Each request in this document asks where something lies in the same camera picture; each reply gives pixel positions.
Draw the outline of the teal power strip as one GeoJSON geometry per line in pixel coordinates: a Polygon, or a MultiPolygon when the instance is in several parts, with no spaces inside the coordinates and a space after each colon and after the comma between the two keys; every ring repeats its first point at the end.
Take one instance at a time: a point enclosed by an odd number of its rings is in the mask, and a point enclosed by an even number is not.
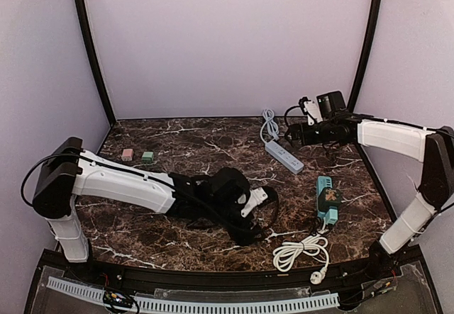
{"type": "Polygon", "coordinates": [[[317,217],[327,225],[335,225],[338,221],[338,209],[341,201],[341,191],[333,187],[332,178],[318,176],[316,182],[317,217]]]}

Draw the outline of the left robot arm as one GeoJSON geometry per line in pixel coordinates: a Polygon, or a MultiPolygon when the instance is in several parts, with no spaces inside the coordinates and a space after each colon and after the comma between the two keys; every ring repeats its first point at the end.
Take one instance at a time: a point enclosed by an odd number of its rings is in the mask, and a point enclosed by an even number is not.
{"type": "Polygon", "coordinates": [[[82,139],[76,137],[35,163],[26,176],[34,171],[39,172],[35,191],[24,202],[47,220],[73,264],[88,262],[92,255],[75,210],[78,196],[108,198],[171,218],[203,218],[226,229],[240,246],[258,242],[264,234],[253,210],[279,201],[272,187],[252,188],[235,168],[224,167],[212,176],[147,172],[101,158],[83,149],[82,139]]]}

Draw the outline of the dark green decorated charger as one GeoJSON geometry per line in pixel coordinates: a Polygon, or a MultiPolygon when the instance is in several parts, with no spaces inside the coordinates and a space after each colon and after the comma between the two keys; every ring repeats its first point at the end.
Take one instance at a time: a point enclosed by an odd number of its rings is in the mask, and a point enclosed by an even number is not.
{"type": "Polygon", "coordinates": [[[342,202],[342,195],[338,189],[325,187],[317,198],[317,205],[320,211],[327,211],[330,207],[339,207],[342,202]]]}

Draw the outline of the pink USB charger plug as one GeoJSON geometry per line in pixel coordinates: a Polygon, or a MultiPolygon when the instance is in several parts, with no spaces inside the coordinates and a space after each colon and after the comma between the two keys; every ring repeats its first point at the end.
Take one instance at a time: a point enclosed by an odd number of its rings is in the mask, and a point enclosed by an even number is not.
{"type": "Polygon", "coordinates": [[[121,153],[121,160],[123,162],[131,162],[133,160],[134,151],[132,148],[123,149],[121,153]]]}

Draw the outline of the green dual USB charger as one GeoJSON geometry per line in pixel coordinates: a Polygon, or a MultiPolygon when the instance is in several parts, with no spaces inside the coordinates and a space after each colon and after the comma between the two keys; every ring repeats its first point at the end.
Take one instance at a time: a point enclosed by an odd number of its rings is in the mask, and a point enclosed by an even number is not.
{"type": "Polygon", "coordinates": [[[151,163],[154,160],[154,152],[152,151],[145,151],[141,156],[142,163],[151,163]]]}

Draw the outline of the light blue power strip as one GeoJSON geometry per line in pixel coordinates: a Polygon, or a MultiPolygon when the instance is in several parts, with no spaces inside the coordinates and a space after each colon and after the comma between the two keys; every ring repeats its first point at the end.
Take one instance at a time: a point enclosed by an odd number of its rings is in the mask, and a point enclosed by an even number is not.
{"type": "Polygon", "coordinates": [[[275,141],[266,142],[265,151],[293,174],[300,173],[304,168],[300,160],[275,141]]]}

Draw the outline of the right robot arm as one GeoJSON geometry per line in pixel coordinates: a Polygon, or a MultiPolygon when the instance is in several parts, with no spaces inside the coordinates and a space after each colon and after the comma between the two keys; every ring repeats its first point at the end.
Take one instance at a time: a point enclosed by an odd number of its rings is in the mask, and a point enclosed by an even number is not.
{"type": "Polygon", "coordinates": [[[391,256],[422,235],[433,219],[453,206],[453,128],[431,128],[378,118],[348,110],[340,91],[304,96],[296,107],[306,116],[290,123],[285,137],[303,146],[356,144],[391,152],[411,181],[414,197],[408,201],[378,241],[378,252],[391,256]]]}

